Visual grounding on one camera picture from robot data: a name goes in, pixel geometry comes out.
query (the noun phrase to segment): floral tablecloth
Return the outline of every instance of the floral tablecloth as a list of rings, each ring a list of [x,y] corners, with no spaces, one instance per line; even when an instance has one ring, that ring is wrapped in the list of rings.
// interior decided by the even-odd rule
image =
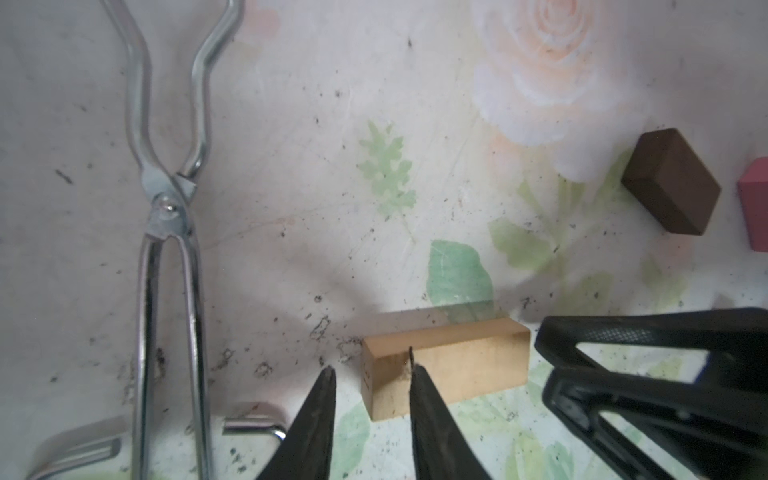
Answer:
[[[153,52],[155,147],[178,165],[187,66],[223,2],[128,4]],[[52,435],[130,418],[147,205],[106,15],[89,0],[0,12],[0,476],[21,478]],[[329,364],[331,477],[414,478],[409,420],[372,424],[362,405],[364,336],[766,305],[768,259],[749,249],[735,185],[768,152],[767,26],[759,0],[247,0],[211,79],[213,151],[193,203],[217,478],[255,478],[275,448],[218,435],[221,419],[257,406],[290,421]],[[661,127],[723,188],[702,237],[663,232],[620,185],[634,142]],[[197,475],[169,251],[156,480]],[[703,361],[590,351],[667,379]],[[531,349],[525,387],[451,407],[475,454],[493,478],[614,478],[542,406],[550,368]],[[65,478],[126,479],[129,450]]]

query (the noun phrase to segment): red block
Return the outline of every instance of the red block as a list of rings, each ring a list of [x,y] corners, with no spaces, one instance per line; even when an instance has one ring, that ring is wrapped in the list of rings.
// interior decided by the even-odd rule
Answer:
[[[746,169],[739,179],[739,197],[752,250],[768,252],[768,157]]]

